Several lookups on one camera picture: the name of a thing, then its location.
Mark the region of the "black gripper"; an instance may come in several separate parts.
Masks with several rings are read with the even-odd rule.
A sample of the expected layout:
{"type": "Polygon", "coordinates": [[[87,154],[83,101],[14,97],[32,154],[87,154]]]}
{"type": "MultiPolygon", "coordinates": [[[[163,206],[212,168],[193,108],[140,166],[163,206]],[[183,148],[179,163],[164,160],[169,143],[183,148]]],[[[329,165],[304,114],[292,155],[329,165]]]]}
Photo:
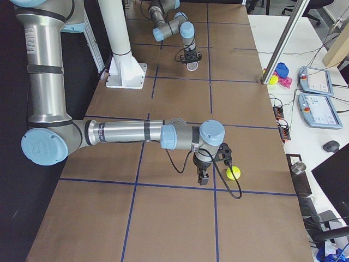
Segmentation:
{"type": "Polygon", "coordinates": [[[201,52],[197,52],[196,49],[184,50],[184,55],[180,56],[181,63],[194,63],[199,62],[202,59],[201,52]]]}
{"type": "Polygon", "coordinates": [[[193,162],[197,167],[198,173],[198,184],[207,185],[209,181],[209,175],[207,173],[207,168],[210,167],[212,163],[213,156],[205,148],[199,148],[197,152],[194,153],[193,162]]]}

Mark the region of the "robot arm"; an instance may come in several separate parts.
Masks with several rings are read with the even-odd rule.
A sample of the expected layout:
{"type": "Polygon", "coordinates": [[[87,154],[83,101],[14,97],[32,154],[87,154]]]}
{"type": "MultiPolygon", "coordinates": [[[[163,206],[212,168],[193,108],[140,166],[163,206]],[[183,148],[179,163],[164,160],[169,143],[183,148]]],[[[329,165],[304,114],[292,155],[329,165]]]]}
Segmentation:
{"type": "MultiPolygon", "coordinates": [[[[23,154],[33,163],[50,166],[62,162],[73,152],[102,143],[130,144],[157,142],[163,148],[176,172],[182,174],[188,157],[193,154],[198,183],[209,181],[208,167],[217,171],[218,161],[231,161],[230,149],[223,142],[225,129],[216,120],[200,126],[188,125],[181,118],[125,122],[82,120],[83,109],[67,111],[62,33],[90,33],[84,1],[11,1],[15,16],[22,23],[27,49],[27,72],[32,95],[32,114],[27,115],[27,131],[21,139],[23,154]],[[182,170],[173,163],[169,150],[188,150],[182,170]]],[[[107,87],[140,90],[147,70],[132,54],[122,1],[96,1],[103,19],[110,56],[107,62],[107,87]]],[[[180,1],[151,1],[146,18],[154,23],[156,41],[179,33],[184,55],[179,62],[195,70],[202,55],[196,49],[195,27],[183,12],[166,21],[166,15],[178,9],[180,1]]]]}
{"type": "Polygon", "coordinates": [[[180,1],[151,1],[148,7],[148,18],[153,22],[152,30],[157,42],[163,41],[173,35],[180,34],[183,41],[183,52],[179,62],[186,65],[187,70],[194,71],[202,55],[196,50],[195,27],[183,12],[178,12],[170,21],[166,15],[180,6],[180,1]]]}

